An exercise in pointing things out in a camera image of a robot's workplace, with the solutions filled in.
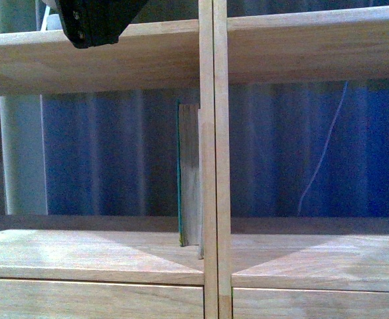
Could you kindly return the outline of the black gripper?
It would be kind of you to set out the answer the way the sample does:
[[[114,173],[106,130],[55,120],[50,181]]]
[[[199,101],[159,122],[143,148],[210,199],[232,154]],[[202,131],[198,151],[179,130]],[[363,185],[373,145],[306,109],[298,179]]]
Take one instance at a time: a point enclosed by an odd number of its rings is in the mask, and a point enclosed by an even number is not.
[[[77,49],[119,42],[147,0],[58,0],[56,10],[64,34]]]

